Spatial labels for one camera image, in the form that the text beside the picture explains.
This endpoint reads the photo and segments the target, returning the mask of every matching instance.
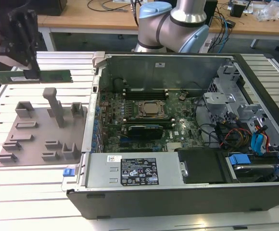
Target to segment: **robotic arm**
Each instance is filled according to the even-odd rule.
[[[0,0],[0,62],[21,67],[27,79],[39,79],[36,60],[38,22],[30,0]]]
[[[149,2],[139,10],[139,37],[135,52],[198,52],[208,37],[205,0]]]

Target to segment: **wooden table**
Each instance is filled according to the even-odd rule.
[[[100,2],[94,0],[90,7],[103,10]],[[229,11],[222,9],[221,4],[228,0],[219,0],[219,8],[226,19],[236,22],[232,30],[231,38],[242,39],[274,39],[279,40],[279,20],[258,22],[251,14],[243,14],[241,18],[229,16]],[[38,20],[39,31],[43,34],[49,51],[55,51],[52,32],[65,33],[99,33],[99,34],[137,34],[138,28],[134,22],[130,7],[122,12],[96,12],[87,7],[88,0],[68,0],[67,7],[61,16],[40,16]],[[122,3],[107,3],[108,7],[116,8],[123,6]],[[210,37],[218,34],[220,24],[216,19],[210,26]]]

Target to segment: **workbench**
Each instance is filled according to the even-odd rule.
[[[279,64],[260,54],[243,57],[279,105]],[[42,97],[43,89],[56,87],[57,99],[63,106],[70,106],[72,102],[88,105],[93,78],[92,52],[38,52],[37,58],[42,70],[70,69],[74,83],[1,86],[0,151],[16,118],[14,109],[18,101],[31,101],[33,107],[49,107]],[[246,90],[256,101],[250,89],[246,87]],[[62,192],[65,167],[0,168],[0,231],[76,228],[96,231],[233,230],[233,226],[279,231],[279,206],[264,212],[85,220]]]
[[[134,22],[130,7],[122,12],[96,12],[87,7],[88,0],[68,0],[68,4],[61,16],[40,16],[38,19],[39,31],[42,33],[48,51],[55,51],[55,42],[52,37],[54,32],[64,33],[96,33],[96,34],[127,34],[136,35],[138,28]],[[94,0],[91,7],[102,10],[100,0]],[[236,39],[272,39],[279,40],[279,20],[258,22],[251,14],[243,14],[241,18],[229,16],[227,6],[222,3],[228,0],[219,0],[218,7],[227,20],[236,22],[230,35]],[[107,3],[108,7],[116,8],[123,3]],[[210,38],[217,35],[221,27],[218,20],[213,19],[210,26]]]

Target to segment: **printed label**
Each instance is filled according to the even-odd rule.
[[[120,162],[121,156],[120,155],[108,155],[107,162]]]
[[[38,81],[38,79],[27,79],[24,76],[10,77],[10,79],[14,82],[17,82],[17,81]]]
[[[159,184],[155,158],[121,159],[120,179],[123,186]]]
[[[165,63],[155,63],[155,67],[165,67]]]

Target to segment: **floor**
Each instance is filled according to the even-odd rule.
[[[136,35],[103,34],[67,34],[55,33],[54,40],[58,51],[131,51],[137,44]],[[279,51],[275,50],[279,41],[261,40],[256,49],[250,48],[250,39],[229,39],[222,53],[263,53],[272,55],[279,62]],[[39,47],[40,51],[46,51],[44,43]],[[0,63],[0,71],[11,68]]]

